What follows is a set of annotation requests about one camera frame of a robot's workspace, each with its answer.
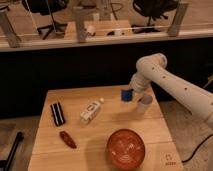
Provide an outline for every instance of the cable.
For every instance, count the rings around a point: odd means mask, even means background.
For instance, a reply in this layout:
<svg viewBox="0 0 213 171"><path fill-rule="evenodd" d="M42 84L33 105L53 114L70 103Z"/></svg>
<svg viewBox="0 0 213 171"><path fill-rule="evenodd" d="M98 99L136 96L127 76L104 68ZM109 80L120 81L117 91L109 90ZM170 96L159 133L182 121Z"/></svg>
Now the cable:
<svg viewBox="0 0 213 171"><path fill-rule="evenodd" d="M182 160L182 163L186 163L186 162L188 162L188 161L190 161L193 157L194 157L194 155L195 155L195 153L197 152L197 150L200 148L200 146L204 143L204 142L206 142L210 137L212 137L213 136L213 134L210 134L208 137L206 137L200 144L198 144L198 146L195 148L195 150L193 151L193 153L191 154L191 156L188 158L188 159L186 159L186 160Z"/></svg>
<svg viewBox="0 0 213 171"><path fill-rule="evenodd" d="M113 5L120 5L120 8L118 9L114 9ZM122 8L123 8L123 4L121 3L110 3L110 6L112 8L112 13L113 13L113 16L115 17L116 20L118 20L118 17L117 17L117 14L116 12L120 11Z"/></svg>

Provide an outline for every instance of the glass partition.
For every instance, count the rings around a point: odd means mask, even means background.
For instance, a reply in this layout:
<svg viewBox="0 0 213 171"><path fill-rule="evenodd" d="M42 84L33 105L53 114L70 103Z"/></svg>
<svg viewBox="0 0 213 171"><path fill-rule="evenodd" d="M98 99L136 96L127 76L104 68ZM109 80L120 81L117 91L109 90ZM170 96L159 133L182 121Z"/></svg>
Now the glass partition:
<svg viewBox="0 0 213 171"><path fill-rule="evenodd" d="M20 41L31 41L39 39L36 25L29 11L25 10L21 1L0 1L0 12L5 13L14 33ZM0 41L5 41L5 31L0 27Z"/></svg>
<svg viewBox="0 0 213 171"><path fill-rule="evenodd" d="M213 1L191 0L182 23L182 30L213 29Z"/></svg>
<svg viewBox="0 0 213 171"><path fill-rule="evenodd" d="M9 9L1 9L5 4ZM211 0L0 0L0 9L20 42L40 41L40 45L56 40L103 43L126 37L134 42L136 38L143 41L143 36L154 41L159 35L163 40L181 36L181 31L193 34L213 28ZM4 41L0 27L0 42Z"/></svg>

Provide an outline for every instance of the floor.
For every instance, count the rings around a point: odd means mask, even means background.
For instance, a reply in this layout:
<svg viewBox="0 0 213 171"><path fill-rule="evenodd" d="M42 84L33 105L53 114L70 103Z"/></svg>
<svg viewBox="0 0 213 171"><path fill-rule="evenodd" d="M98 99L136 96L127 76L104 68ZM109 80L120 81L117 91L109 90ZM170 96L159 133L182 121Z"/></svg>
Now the floor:
<svg viewBox="0 0 213 171"><path fill-rule="evenodd" d="M67 23L74 20L73 6L76 6L80 0L70 0L66 9L53 13L56 21L60 23ZM81 0L85 5L94 5L95 0ZM132 7L133 0L111 0L118 20L129 20L130 24L145 26L148 18L141 16ZM182 29L198 29L198 28L213 28L213 1L211 0L188 0L189 6L187 8L185 17L182 23ZM41 39L42 36L38 34L36 28L51 23L49 15L41 15L40 13L30 13L21 3L11 3L10 11L7 11L8 18L22 41L29 41L34 39ZM157 19L152 21L156 27L165 30L171 25L175 10L166 12L168 20ZM92 14L85 16L85 20L92 20ZM48 39L62 39L60 34L51 34ZM0 28L0 41L5 41L3 32Z"/></svg>
<svg viewBox="0 0 213 171"><path fill-rule="evenodd" d="M213 131L178 102L168 101L159 104L180 158L185 160L195 147ZM1 160L6 159L17 131L24 133L24 140L18 147L11 171L27 171L38 123L39 116L0 120L0 137L5 137L0 139ZM212 146L213 137L200 147L192 160L184 164L184 170L205 171Z"/></svg>

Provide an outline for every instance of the bottle cap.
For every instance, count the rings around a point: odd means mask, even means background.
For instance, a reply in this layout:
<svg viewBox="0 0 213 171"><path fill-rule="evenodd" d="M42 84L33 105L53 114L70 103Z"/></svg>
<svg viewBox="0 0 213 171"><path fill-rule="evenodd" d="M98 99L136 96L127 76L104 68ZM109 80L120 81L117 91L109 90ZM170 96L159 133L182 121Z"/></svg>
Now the bottle cap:
<svg viewBox="0 0 213 171"><path fill-rule="evenodd" d="M104 100L104 98L100 98L99 101L100 101L101 103L104 103L105 100Z"/></svg>

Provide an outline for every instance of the white bottle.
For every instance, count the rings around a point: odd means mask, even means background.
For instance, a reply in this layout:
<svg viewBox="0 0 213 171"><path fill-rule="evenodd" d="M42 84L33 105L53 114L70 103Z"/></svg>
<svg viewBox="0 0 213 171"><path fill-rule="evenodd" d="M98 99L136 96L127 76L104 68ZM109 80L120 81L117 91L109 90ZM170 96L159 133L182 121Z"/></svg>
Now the white bottle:
<svg viewBox="0 0 213 171"><path fill-rule="evenodd" d="M104 103L104 99L100 98L97 101L92 102L81 114L81 121L85 124L88 124L98 113L98 110L101 107L101 104Z"/></svg>

